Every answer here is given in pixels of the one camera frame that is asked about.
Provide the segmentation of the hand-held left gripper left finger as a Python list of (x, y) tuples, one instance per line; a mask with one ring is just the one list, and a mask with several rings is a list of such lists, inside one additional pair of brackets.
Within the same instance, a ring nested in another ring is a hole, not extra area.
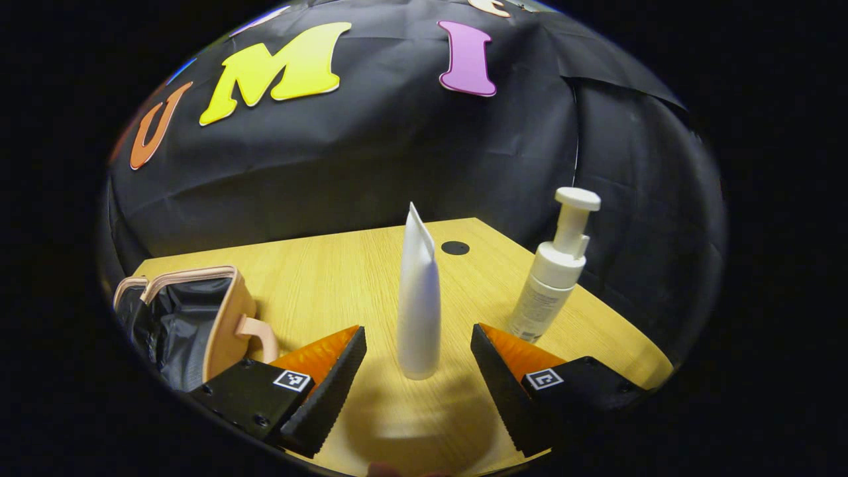
[(266, 364), (239, 360), (189, 396), (225, 423), (306, 458), (320, 452), (366, 356), (351, 326)]

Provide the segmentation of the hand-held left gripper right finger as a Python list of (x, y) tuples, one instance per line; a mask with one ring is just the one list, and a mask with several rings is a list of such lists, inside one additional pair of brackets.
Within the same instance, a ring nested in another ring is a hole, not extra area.
[(515, 448), (574, 450), (649, 391), (593, 356), (564, 360), (503, 330), (473, 326), (470, 350)]

